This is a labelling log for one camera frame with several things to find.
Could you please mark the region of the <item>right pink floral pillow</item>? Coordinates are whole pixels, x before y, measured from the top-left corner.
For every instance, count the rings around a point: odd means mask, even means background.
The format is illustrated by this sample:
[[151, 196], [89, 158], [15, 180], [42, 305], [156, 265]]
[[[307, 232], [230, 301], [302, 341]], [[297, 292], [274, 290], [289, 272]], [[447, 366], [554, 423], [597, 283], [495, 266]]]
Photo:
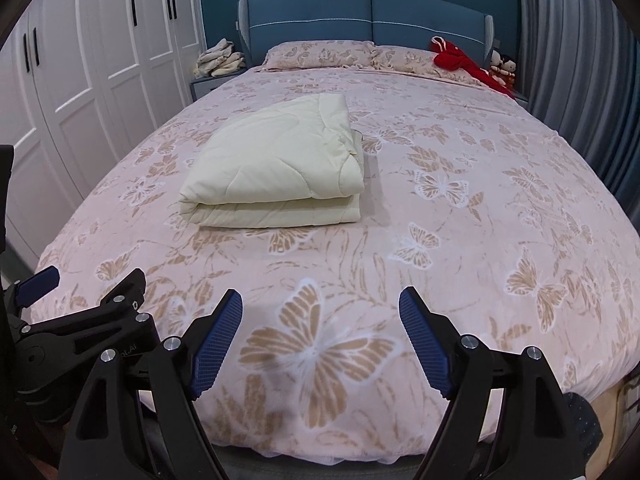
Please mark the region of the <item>right pink floral pillow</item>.
[[395, 72], [423, 78], [442, 79], [483, 87], [484, 84], [462, 68], [445, 70], [434, 63], [435, 53], [399, 46], [374, 46], [371, 64], [383, 72]]

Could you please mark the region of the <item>blue upholstered headboard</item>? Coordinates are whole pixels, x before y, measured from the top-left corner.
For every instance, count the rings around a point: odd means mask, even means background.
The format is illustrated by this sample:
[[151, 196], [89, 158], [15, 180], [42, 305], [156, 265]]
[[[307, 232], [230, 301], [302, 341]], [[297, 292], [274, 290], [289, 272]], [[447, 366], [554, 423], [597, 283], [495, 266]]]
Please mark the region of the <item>blue upholstered headboard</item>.
[[236, 29], [251, 66], [288, 41], [368, 40], [426, 50], [441, 36], [486, 67], [495, 39], [491, 15], [444, 0], [239, 0]]

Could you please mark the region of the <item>pink floral pillow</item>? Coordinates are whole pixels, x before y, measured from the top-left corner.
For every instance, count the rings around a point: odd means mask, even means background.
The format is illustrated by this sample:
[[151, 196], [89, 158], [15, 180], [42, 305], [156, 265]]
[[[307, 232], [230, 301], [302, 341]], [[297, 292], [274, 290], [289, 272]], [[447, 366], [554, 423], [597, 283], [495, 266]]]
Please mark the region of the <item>pink floral pillow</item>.
[[395, 72], [423, 78], [442, 79], [483, 87], [484, 84], [462, 68], [445, 70], [434, 63], [435, 53], [399, 46], [374, 46], [371, 64], [383, 72]]
[[266, 54], [263, 70], [365, 68], [372, 66], [374, 43], [360, 40], [305, 40], [277, 44]]

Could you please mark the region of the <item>blue nightstand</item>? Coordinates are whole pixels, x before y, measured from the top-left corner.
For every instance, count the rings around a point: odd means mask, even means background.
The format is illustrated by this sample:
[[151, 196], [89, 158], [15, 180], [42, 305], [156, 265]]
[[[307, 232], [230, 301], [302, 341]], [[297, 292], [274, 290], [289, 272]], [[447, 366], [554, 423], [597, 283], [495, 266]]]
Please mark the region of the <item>blue nightstand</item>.
[[190, 83], [192, 101], [195, 102], [203, 96], [207, 96], [209, 92], [216, 90], [226, 82], [229, 82], [237, 76], [243, 75], [245, 72], [246, 68], [241, 68], [240, 70], [227, 75], [194, 79], [194, 81]]

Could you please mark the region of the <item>white wardrobe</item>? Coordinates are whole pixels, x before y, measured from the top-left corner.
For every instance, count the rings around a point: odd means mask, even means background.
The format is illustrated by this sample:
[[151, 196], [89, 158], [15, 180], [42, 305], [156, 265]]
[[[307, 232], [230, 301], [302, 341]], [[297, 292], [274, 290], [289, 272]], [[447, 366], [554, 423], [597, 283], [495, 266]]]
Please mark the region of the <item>white wardrobe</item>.
[[35, 266], [99, 182], [188, 106], [201, 0], [32, 0], [1, 51], [6, 232]]

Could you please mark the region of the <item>left pink floral pillow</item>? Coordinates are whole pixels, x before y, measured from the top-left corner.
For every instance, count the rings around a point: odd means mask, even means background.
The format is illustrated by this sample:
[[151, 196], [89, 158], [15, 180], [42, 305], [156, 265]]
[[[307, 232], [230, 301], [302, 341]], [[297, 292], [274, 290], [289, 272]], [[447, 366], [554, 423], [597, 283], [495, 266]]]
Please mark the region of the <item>left pink floral pillow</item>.
[[372, 66], [374, 43], [360, 40], [305, 40], [277, 44], [266, 54], [263, 70], [365, 68]]

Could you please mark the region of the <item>cream quilted blanket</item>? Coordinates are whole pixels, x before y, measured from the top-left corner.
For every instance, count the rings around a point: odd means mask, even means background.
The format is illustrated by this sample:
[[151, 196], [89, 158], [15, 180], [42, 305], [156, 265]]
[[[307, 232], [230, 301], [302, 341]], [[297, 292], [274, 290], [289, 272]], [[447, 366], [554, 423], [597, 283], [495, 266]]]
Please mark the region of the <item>cream quilted blanket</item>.
[[208, 228], [330, 226], [360, 220], [363, 191], [345, 97], [307, 94], [218, 128], [180, 188], [179, 211]]

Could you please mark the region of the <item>red garment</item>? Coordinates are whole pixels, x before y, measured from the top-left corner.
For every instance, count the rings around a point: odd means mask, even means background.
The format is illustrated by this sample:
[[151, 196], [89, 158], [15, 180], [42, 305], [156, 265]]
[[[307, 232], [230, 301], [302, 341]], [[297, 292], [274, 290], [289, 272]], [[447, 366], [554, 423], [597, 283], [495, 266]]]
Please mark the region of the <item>red garment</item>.
[[512, 91], [505, 85], [491, 76], [487, 70], [480, 68], [472, 58], [469, 58], [459, 47], [441, 36], [434, 36], [431, 39], [431, 50], [435, 53], [434, 64], [443, 70], [454, 72], [464, 70], [473, 78], [479, 80], [492, 90], [496, 90], [513, 99]]

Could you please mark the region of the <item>plush doll toys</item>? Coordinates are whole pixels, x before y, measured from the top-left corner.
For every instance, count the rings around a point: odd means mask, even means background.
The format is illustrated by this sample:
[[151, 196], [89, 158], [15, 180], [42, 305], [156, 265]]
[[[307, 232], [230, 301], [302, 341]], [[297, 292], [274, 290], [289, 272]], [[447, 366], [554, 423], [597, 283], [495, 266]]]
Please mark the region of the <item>plush doll toys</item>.
[[503, 55], [498, 50], [492, 50], [490, 56], [491, 75], [508, 90], [514, 89], [516, 63], [509, 55]]

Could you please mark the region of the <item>pile of cream cloths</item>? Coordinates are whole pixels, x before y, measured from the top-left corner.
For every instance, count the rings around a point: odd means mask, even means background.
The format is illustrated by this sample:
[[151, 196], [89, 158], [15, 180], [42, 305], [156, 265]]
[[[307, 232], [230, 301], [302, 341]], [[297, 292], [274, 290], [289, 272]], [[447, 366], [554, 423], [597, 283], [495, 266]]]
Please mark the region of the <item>pile of cream cloths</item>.
[[245, 67], [243, 53], [234, 50], [232, 41], [222, 38], [198, 56], [193, 75], [195, 79], [220, 77]]

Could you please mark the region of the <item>pink butterfly bedspread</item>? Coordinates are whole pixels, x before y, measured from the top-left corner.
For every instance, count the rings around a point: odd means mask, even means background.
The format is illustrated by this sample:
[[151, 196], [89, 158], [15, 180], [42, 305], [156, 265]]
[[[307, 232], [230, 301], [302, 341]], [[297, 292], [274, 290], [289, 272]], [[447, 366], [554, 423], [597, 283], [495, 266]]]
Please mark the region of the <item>pink butterfly bedspread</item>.
[[[341, 93], [363, 140], [362, 218], [315, 229], [201, 229], [179, 212], [194, 160], [227, 119]], [[44, 251], [48, 318], [93, 307], [131, 270], [162, 337], [228, 289], [244, 315], [196, 404], [209, 437], [322, 464], [426, 451], [446, 403], [398, 318], [413, 286], [491, 348], [541, 348], [588, 399], [639, 361], [639, 237], [587, 163], [484, 88], [365, 70], [248, 72], [124, 158]]]

